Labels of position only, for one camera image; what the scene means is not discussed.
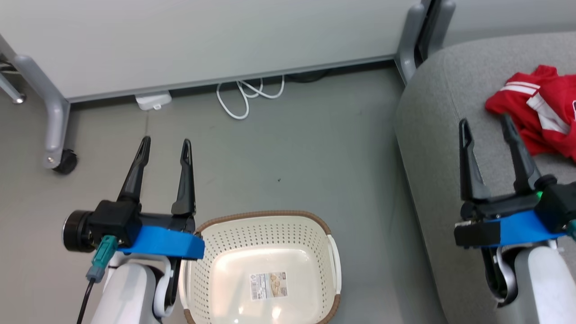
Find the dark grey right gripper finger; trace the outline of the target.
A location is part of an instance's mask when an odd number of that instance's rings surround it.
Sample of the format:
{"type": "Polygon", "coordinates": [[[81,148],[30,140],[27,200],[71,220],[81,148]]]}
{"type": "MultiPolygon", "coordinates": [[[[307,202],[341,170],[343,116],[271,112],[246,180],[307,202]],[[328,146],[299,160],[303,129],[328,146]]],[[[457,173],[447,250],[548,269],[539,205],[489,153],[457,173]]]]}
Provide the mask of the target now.
{"type": "Polygon", "coordinates": [[[536,182],[541,178],[541,172],[527,150],[512,117],[504,114],[500,122],[504,140],[508,144],[511,153],[516,175],[516,180],[513,183],[514,190],[522,195],[533,193],[536,191],[536,182]]]}
{"type": "Polygon", "coordinates": [[[459,121],[459,180],[460,196],[463,201],[485,201],[491,192],[484,184],[474,154],[474,139],[466,118],[459,121]]]}

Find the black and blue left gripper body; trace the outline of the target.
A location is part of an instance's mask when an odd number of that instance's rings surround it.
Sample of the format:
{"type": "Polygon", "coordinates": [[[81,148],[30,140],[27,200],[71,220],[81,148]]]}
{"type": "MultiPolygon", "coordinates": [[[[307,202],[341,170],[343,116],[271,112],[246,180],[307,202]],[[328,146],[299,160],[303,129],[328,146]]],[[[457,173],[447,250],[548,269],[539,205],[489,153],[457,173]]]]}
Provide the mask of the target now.
{"type": "Polygon", "coordinates": [[[177,225],[187,219],[142,213],[133,201],[101,201],[94,211],[74,211],[66,218],[62,241],[70,252],[94,252],[105,248],[124,254],[201,260],[204,241],[177,225]]]}

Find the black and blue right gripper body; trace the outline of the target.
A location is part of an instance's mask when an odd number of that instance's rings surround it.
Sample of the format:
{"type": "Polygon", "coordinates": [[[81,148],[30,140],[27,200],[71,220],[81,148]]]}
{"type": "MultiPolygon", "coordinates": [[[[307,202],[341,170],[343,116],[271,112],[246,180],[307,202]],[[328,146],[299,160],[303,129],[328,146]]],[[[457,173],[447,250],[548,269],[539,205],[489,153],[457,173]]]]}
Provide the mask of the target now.
{"type": "Polygon", "coordinates": [[[498,248],[575,237],[575,183],[556,183],[545,175],[536,191],[485,201],[463,201],[463,222],[453,231],[461,248],[498,248]]]}

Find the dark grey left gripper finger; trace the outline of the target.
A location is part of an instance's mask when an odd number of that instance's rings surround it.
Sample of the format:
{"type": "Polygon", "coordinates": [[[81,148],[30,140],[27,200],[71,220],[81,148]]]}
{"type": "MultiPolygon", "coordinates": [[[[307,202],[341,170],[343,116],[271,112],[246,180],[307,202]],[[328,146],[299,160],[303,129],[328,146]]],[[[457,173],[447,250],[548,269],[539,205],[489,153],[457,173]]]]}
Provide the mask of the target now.
{"type": "Polygon", "coordinates": [[[139,202],[142,189],[144,168],[149,162],[151,137],[143,137],[128,174],[124,180],[118,201],[139,202]]]}
{"type": "Polygon", "coordinates": [[[171,213],[175,216],[194,216],[196,214],[196,195],[193,154],[191,141],[187,138],[183,141],[180,166],[177,199],[171,206],[171,213]]]}

